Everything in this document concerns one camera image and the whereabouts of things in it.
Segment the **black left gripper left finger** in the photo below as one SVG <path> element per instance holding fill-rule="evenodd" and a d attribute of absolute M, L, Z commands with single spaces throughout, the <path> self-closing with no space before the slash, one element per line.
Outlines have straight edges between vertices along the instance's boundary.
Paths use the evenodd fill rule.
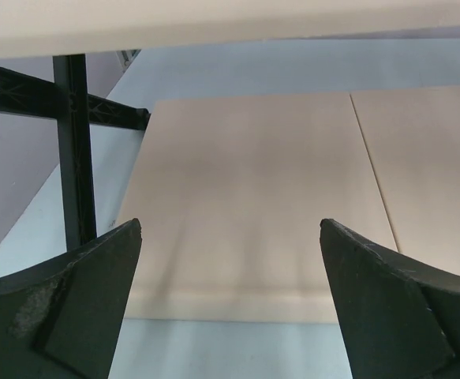
<path fill-rule="evenodd" d="M 0 378 L 106 378 L 142 244 L 137 219 L 0 277 Z"/>

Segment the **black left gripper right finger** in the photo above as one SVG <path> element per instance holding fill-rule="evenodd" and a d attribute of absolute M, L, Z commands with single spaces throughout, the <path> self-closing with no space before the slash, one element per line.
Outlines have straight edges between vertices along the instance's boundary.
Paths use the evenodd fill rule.
<path fill-rule="evenodd" d="M 460 378 L 460 276 L 331 219 L 320 248 L 354 378 Z"/>

